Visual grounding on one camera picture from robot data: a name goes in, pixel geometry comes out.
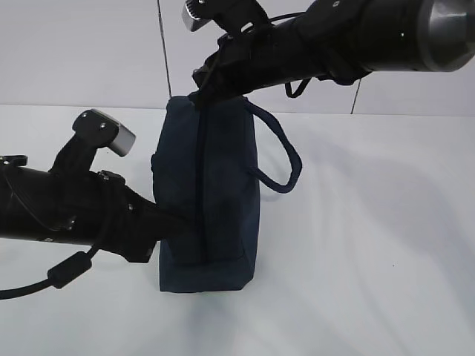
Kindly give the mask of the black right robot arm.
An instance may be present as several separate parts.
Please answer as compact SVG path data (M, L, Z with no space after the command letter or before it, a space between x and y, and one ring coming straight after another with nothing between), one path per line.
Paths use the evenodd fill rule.
M296 98L311 79L453 72L474 57L472 1L318 0L274 19L257 1L187 1L183 18L190 31L214 22L224 32L192 76L200 108L276 85Z

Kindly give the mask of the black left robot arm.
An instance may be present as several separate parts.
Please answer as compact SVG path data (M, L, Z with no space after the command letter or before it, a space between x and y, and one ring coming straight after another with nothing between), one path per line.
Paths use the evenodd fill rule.
M94 245L130 263L147 263L157 242L184 237L191 225L130 189L110 171L65 175L1 157L1 235Z

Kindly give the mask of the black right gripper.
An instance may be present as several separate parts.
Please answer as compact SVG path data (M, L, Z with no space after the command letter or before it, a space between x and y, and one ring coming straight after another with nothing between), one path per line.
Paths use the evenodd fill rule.
M282 83L278 60L281 32L257 29L237 38L224 36L218 50L192 75L198 89L188 95L197 108Z

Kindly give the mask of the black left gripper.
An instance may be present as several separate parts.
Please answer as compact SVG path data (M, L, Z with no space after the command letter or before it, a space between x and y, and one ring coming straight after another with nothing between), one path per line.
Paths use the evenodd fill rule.
M125 184L110 171L98 173L105 203L105 217L92 254L103 250L130 263L148 263L157 241L188 233L188 223L164 211Z

